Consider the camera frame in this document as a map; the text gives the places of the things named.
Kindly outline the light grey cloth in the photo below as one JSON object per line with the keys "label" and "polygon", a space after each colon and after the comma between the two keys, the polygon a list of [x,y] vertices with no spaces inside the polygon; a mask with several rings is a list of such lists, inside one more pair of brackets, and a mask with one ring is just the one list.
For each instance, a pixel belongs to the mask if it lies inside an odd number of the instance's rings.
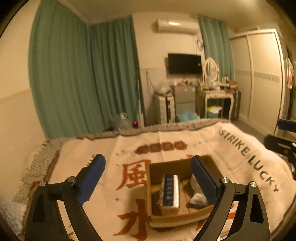
{"label": "light grey cloth", "polygon": [[196,208],[203,208],[209,205],[203,191],[201,190],[200,185],[197,182],[197,179],[192,174],[190,179],[191,189],[194,191],[194,195],[190,199],[189,203]]}

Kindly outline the checked grey bedsheet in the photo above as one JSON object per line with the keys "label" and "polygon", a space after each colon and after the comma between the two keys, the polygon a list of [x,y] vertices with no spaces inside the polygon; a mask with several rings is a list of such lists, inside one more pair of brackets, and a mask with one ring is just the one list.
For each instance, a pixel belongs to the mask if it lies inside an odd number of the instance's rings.
{"label": "checked grey bedsheet", "polygon": [[17,236],[25,231],[34,192],[41,181],[49,181],[63,145],[69,138],[56,138],[41,144],[28,158],[12,200],[1,198],[1,214]]}

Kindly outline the white dressing table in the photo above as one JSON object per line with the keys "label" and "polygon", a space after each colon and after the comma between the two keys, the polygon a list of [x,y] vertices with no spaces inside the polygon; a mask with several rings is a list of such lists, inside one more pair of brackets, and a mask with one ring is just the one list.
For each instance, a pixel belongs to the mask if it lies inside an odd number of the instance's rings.
{"label": "white dressing table", "polygon": [[228,112],[228,119],[231,120],[231,113],[234,106],[234,94],[232,91],[225,90],[196,90],[195,101],[196,111],[201,118],[207,118],[207,108],[209,100],[222,101],[221,116],[224,113],[224,102],[226,99],[230,100],[230,108]]}

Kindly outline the open cardboard box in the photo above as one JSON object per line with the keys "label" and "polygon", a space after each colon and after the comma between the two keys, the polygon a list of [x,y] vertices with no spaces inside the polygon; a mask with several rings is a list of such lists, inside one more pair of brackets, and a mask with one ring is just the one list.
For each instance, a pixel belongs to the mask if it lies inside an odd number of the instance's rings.
{"label": "open cardboard box", "polygon": [[[159,189],[163,175],[175,174],[180,180],[180,210],[176,215],[162,216],[158,206]],[[194,195],[190,179],[191,159],[182,159],[168,162],[151,163],[147,168],[147,216],[148,223],[153,228],[167,228],[187,225],[207,219],[213,210],[213,205],[196,209],[190,203]]]}

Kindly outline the white louvred wardrobe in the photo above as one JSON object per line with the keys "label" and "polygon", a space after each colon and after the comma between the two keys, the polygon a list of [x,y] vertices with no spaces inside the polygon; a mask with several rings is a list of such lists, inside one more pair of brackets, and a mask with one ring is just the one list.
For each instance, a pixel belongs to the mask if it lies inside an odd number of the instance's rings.
{"label": "white louvred wardrobe", "polygon": [[277,31],[240,33],[230,43],[234,80],[241,92],[239,119],[263,135],[277,133],[285,97],[285,64]]}

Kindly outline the white oval vanity mirror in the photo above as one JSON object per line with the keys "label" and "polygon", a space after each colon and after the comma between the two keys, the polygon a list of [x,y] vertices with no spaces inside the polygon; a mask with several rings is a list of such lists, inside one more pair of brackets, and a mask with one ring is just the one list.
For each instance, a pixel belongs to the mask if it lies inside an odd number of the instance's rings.
{"label": "white oval vanity mirror", "polygon": [[206,58],[203,65],[203,75],[205,81],[210,81],[214,83],[219,79],[220,70],[218,64],[211,57]]}

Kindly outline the beige woven blanket with lettering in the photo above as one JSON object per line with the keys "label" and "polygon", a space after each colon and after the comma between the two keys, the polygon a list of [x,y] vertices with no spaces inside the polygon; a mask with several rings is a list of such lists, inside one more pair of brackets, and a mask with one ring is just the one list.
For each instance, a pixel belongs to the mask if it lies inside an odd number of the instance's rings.
{"label": "beige woven blanket with lettering", "polygon": [[278,154],[221,120],[104,132],[38,153],[25,240],[274,240],[295,212]]}

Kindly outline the grey small fridge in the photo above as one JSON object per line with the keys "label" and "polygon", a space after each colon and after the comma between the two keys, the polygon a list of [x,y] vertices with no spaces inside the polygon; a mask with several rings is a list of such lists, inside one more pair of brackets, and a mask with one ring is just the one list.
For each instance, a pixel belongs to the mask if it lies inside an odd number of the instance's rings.
{"label": "grey small fridge", "polygon": [[196,88],[191,85],[174,86],[175,121],[196,120]]}

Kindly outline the white small appliance with black stripe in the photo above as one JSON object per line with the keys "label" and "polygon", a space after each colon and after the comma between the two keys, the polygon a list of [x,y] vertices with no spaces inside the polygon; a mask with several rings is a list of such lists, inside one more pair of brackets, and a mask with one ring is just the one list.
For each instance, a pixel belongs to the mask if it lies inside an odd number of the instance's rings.
{"label": "white small appliance with black stripe", "polygon": [[172,95],[157,95],[154,99],[157,124],[175,122],[175,102]]}

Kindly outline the clear water jug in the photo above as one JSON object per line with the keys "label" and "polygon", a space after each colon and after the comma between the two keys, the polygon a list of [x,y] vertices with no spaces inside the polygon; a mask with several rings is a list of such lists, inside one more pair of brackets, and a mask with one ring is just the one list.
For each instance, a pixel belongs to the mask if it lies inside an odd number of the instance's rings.
{"label": "clear water jug", "polygon": [[128,120],[127,113],[115,114],[110,118],[111,125],[116,130],[132,130],[132,122]]}

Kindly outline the green curtain right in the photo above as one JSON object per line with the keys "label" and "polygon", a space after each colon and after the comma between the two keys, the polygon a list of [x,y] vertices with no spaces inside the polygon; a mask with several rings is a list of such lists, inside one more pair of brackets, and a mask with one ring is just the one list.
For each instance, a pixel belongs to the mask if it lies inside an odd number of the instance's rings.
{"label": "green curtain right", "polygon": [[205,58],[211,57],[220,68],[220,77],[234,78],[230,38],[224,21],[205,16],[198,18],[203,39]]}

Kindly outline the green curtain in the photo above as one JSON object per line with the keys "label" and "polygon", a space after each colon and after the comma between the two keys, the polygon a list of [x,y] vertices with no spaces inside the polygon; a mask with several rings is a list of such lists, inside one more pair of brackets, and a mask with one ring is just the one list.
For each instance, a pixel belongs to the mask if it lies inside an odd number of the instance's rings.
{"label": "green curtain", "polygon": [[117,114],[144,116],[132,16],[90,26],[58,1],[41,1],[29,46],[29,81],[48,139],[98,133]]}
{"label": "green curtain", "polygon": [[205,16],[198,18],[203,39],[205,58],[211,57],[220,68],[220,77],[234,78],[230,38],[224,21]]}

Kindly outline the white air conditioner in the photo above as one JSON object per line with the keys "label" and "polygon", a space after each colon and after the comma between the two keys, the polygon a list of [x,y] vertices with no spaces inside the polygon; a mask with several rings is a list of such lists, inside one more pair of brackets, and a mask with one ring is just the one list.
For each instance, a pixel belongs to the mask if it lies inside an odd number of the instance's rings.
{"label": "white air conditioner", "polygon": [[158,32],[182,33],[196,35],[199,32],[199,24],[193,21],[157,19]]}

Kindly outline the green curtain left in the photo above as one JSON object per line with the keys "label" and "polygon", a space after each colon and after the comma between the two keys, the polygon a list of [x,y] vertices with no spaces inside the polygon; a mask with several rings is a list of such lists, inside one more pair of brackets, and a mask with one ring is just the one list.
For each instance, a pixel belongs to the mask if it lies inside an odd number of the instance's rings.
{"label": "green curtain left", "polygon": [[29,46],[29,81],[48,139],[98,133],[117,114],[144,116],[132,16],[90,26],[58,1],[41,1]]}

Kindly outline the black wall television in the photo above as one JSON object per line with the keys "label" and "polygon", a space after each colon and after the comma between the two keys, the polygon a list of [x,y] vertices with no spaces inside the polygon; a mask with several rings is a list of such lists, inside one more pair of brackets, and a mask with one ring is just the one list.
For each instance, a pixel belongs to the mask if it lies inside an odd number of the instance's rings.
{"label": "black wall television", "polygon": [[192,54],[168,54],[169,74],[202,74],[202,60],[200,55]]}

